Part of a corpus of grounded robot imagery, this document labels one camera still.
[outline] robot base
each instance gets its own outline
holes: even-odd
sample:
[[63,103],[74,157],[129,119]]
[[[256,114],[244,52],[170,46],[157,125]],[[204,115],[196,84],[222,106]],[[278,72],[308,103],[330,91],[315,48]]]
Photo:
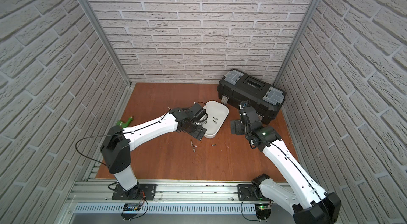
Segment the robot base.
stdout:
[[155,195],[155,188],[157,187],[154,183],[137,183],[136,186],[131,188],[128,191],[123,190],[120,184],[116,184],[116,187],[113,192],[112,200],[140,200],[141,191],[144,191],[147,201],[152,201]]

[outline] black cable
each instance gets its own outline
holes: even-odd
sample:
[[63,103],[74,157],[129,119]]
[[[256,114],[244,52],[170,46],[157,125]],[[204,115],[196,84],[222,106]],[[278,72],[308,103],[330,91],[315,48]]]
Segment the black cable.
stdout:
[[201,123],[201,122],[204,122],[204,121],[206,121],[207,119],[208,119],[208,117],[209,117],[209,115],[208,115],[208,113],[206,113],[205,112],[205,115],[206,115],[206,118],[205,119],[203,119],[203,120],[193,120],[193,122],[195,122],[195,123]]
[[[122,134],[127,134],[127,133],[132,133],[132,132],[134,132],[134,131],[124,132],[124,133],[122,133]],[[86,155],[82,154],[82,153],[79,151],[79,149],[78,149],[78,143],[81,142],[81,141],[84,140],[84,139],[89,139],[89,138],[94,138],[94,137],[100,137],[100,136],[116,136],[116,135],[119,135],[119,134],[118,134],[118,133],[115,133],[115,134],[110,134],[110,135],[87,136],[87,137],[81,138],[80,140],[78,140],[78,141],[76,142],[76,144],[75,144],[75,150],[76,150],[80,155],[82,155],[83,157],[88,158],[88,159],[91,159],[91,160],[94,160],[94,161],[99,162],[100,164],[103,164],[103,165],[106,166],[105,163],[103,163],[103,162],[101,162],[101,161],[99,161],[99,160],[95,160],[94,158],[91,158],[91,157],[89,157],[89,156],[86,156]]]
[[86,156],[86,155],[82,154],[82,153],[78,150],[78,143],[81,142],[81,141],[84,140],[84,139],[87,139],[87,138],[84,137],[84,138],[80,139],[78,142],[76,142],[76,144],[75,144],[75,149],[76,149],[76,151],[77,151],[80,155],[82,155],[83,157],[85,157],[85,158],[94,160],[94,161],[96,161],[96,162],[99,162],[100,164],[103,164],[103,165],[107,166],[105,163],[103,163],[103,162],[101,162],[101,161],[99,161],[99,160],[95,160],[94,158],[91,158],[91,157],[89,157],[89,156]]
[[161,117],[161,120],[160,120],[160,121],[162,121],[162,120],[164,119],[164,117],[165,117],[167,114],[168,114],[168,112],[166,112],[166,113]]
[[195,102],[195,103],[203,103],[204,106],[202,108],[206,110],[206,103],[205,102],[199,101],[199,102]]
[[109,190],[114,191],[114,189],[110,188],[110,186],[115,185],[115,184],[118,184],[118,183],[119,183],[119,182],[111,183],[111,184],[109,184],[107,187],[109,188]]
[[148,203],[147,200],[145,200],[145,199],[144,199],[144,201],[147,203],[147,209],[146,209],[146,211],[145,211],[142,215],[136,216],[136,217],[133,217],[133,218],[130,218],[129,220],[134,220],[134,219],[140,218],[141,216],[143,216],[143,215],[146,214],[146,212],[149,210],[149,203]]
[[250,141],[249,141],[249,145],[250,145],[250,148],[252,148],[253,150],[257,148],[257,146],[255,146],[255,147],[253,148],[252,143],[251,143]]
[[257,220],[249,220],[249,219],[247,219],[247,218],[243,215],[243,208],[242,208],[243,202],[245,201],[246,198],[249,198],[249,197],[250,197],[250,196],[245,197],[245,198],[242,200],[242,202],[240,203],[240,213],[242,214],[243,218],[245,218],[245,219],[248,220],[248,221],[258,221],[258,219],[257,219]]

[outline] wire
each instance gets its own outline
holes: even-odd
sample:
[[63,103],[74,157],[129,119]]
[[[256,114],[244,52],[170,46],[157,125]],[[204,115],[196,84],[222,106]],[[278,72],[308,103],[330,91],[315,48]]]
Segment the wire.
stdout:
[[248,221],[258,221],[258,220],[249,220],[249,219],[247,219],[247,218],[243,215],[243,208],[242,208],[243,202],[245,201],[246,198],[249,198],[249,197],[250,197],[250,196],[245,197],[245,198],[242,200],[242,202],[240,203],[240,213],[242,214],[243,218],[245,218],[245,219],[248,220]]
[[166,112],[166,113],[161,117],[161,120],[160,120],[160,121],[162,121],[162,120],[164,119],[164,117],[165,117],[167,114],[168,114],[168,112]]
[[199,101],[199,102],[196,102],[196,103],[203,103],[204,106],[203,106],[202,108],[206,110],[206,103],[205,103],[205,102]]
[[129,220],[134,220],[134,219],[140,218],[141,216],[145,215],[146,212],[149,210],[149,203],[148,203],[147,200],[146,200],[146,196],[145,196],[145,194],[144,194],[144,191],[142,191],[142,192],[143,192],[143,195],[144,195],[144,196],[143,196],[143,199],[144,199],[143,204],[144,204],[144,202],[147,203],[147,209],[146,209],[146,211],[145,211],[142,215],[136,216],[136,217],[133,217],[133,218],[130,218]]
[[111,184],[109,184],[107,187],[108,187],[109,190],[114,191],[114,189],[110,188],[110,186],[115,185],[115,184],[118,184],[118,183],[119,183],[119,182],[111,183]]
[[[120,132],[120,133],[122,133],[122,134],[127,134],[127,133],[132,133],[132,132],[134,132],[134,131]],[[88,159],[91,159],[91,160],[94,160],[94,161],[96,161],[96,162],[99,162],[100,164],[103,164],[103,165],[107,166],[105,163],[103,163],[103,162],[101,162],[101,161],[99,161],[99,160],[95,160],[94,158],[91,158],[91,157],[86,156],[86,155],[84,155],[83,153],[81,153],[81,152],[79,151],[79,149],[78,149],[78,143],[81,142],[81,141],[84,140],[84,139],[89,139],[89,138],[94,138],[94,137],[100,137],[100,136],[116,136],[116,135],[119,135],[119,133],[110,134],[110,135],[87,136],[87,137],[81,138],[80,140],[78,140],[78,141],[76,142],[76,144],[75,144],[75,150],[76,150],[80,155],[82,155],[83,157],[88,158]]]
[[103,163],[103,162],[101,162],[101,161],[99,161],[99,160],[95,160],[94,158],[91,158],[91,157],[89,157],[89,156],[86,156],[86,155],[82,154],[82,153],[78,150],[78,143],[81,142],[81,141],[84,140],[84,139],[87,139],[87,138],[84,137],[84,138],[80,139],[78,142],[76,142],[76,144],[75,144],[75,149],[76,149],[76,151],[77,151],[80,155],[82,155],[83,157],[85,157],[85,158],[94,160],[94,161],[96,161],[96,162],[99,162],[100,164],[103,164],[103,165],[107,166],[105,163]]
[[201,123],[201,122],[206,121],[206,120],[208,119],[208,116],[209,116],[209,115],[208,115],[208,113],[206,113],[206,112],[205,112],[205,115],[206,115],[206,118],[205,118],[205,119],[203,119],[203,120],[197,120],[197,121],[196,121],[196,120],[193,120],[193,122],[195,122],[195,123]]

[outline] mounting plate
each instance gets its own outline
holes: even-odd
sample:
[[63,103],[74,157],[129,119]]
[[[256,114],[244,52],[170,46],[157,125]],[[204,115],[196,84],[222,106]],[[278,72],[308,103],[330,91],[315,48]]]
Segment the mounting plate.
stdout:
[[144,191],[146,200],[152,201],[154,199],[156,187],[157,185],[154,183],[140,183],[138,189],[125,191],[118,183],[114,189],[112,200],[140,200],[142,197],[140,196],[139,191]]
[[259,199],[259,198],[254,197],[253,193],[252,193],[252,185],[251,184],[238,184],[237,185],[237,192],[238,192],[240,201],[243,201],[243,199],[244,199],[245,201],[265,201],[265,202],[268,202],[270,200],[268,198]]

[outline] metal vent grille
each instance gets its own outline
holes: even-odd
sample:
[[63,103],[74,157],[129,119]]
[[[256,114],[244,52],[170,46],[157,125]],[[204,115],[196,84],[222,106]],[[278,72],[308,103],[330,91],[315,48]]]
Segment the metal vent grille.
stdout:
[[121,213],[124,203],[78,203],[75,213]]
[[[122,213],[124,203],[78,203],[75,213]],[[139,210],[147,210],[144,205]],[[244,203],[243,214],[256,214],[254,204]],[[234,204],[187,204],[187,203],[149,203],[146,213],[153,214],[241,214],[240,203]]]

